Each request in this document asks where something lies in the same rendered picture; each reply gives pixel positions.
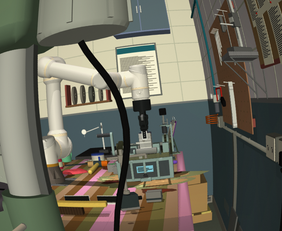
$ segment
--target striped tabletop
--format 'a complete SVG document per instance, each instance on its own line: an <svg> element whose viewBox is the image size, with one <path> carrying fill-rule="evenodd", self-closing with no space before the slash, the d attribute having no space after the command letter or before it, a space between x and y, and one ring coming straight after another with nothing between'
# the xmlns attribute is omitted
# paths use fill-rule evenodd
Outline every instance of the striped tabletop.
<svg viewBox="0 0 282 231"><path fill-rule="evenodd" d="M84 163L84 160L73 160L67 164ZM66 166L66 169L82 168L88 170L87 165ZM113 175L107 168L97 168L89 175L88 173L77 175L64 175L65 178L76 178L68 186L52 186L57 200L65 200L65 195L89 195L91 201L97 200L98 195L116 195L117 189L101 186L99 177ZM136 192L142 196L140 209L121 211L120 230L125 231L193 231L191 229L179 228L178 185L167 185L159 187L164 192L163 200L159 203L147 203L145 190L129 188L131 192ZM84 208L84 215L61 215L65 231L113 231L114 229L115 205L107 205L105 208Z"/></svg>

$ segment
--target yellow handle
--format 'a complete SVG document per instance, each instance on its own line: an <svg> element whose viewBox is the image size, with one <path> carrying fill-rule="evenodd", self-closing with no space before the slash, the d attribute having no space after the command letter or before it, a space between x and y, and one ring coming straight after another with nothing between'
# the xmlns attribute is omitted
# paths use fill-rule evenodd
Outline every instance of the yellow handle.
<svg viewBox="0 0 282 231"><path fill-rule="evenodd" d="M105 208L107 205L108 203L106 200L102 200L102 201L58 200L59 207Z"/></svg>
<svg viewBox="0 0 282 231"><path fill-rule="evenodd" d="M93 174L93 172L95 172L98 166L99 166L99 163L94 164L94 166L89 169L88 174Z"/></svg>

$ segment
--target orange coiled hose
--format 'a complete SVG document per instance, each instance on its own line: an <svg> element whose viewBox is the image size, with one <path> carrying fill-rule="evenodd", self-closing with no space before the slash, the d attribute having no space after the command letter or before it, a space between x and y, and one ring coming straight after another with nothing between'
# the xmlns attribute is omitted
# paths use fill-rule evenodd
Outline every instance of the orange coiled hose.
<svg viewBox="0 0 282 231"><path fill-rule="evenodd" d="M216 124L216 123L218 123L218 114L208 115L208 116L205 116L205 118L206 118L206 124Z"/></svg>

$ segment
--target blue label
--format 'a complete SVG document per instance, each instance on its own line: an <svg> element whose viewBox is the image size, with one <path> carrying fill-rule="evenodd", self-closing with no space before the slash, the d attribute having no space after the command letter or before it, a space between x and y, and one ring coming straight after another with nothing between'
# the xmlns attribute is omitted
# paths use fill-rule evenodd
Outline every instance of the blue label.
<svg viewBox="0 0 282 231"><path fill-rule="evenodd" d="M154 166L153 165L146 165L146 172L153 172ZM137 173L144 173L143 166L137 166Z"/></svg>

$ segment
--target red cloth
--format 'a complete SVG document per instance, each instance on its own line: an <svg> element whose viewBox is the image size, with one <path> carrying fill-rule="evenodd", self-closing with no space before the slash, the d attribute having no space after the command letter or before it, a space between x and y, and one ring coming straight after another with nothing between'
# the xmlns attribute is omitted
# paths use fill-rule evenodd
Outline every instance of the red cloth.
<svg viewBox="0 0 282 231"><path fill-rule="evenodd" d="M82 168L67 169L63 171L63 174L67 174L67 175L75 175L75 174L82 174L82 173L87 173L87 171Z"/></svg>

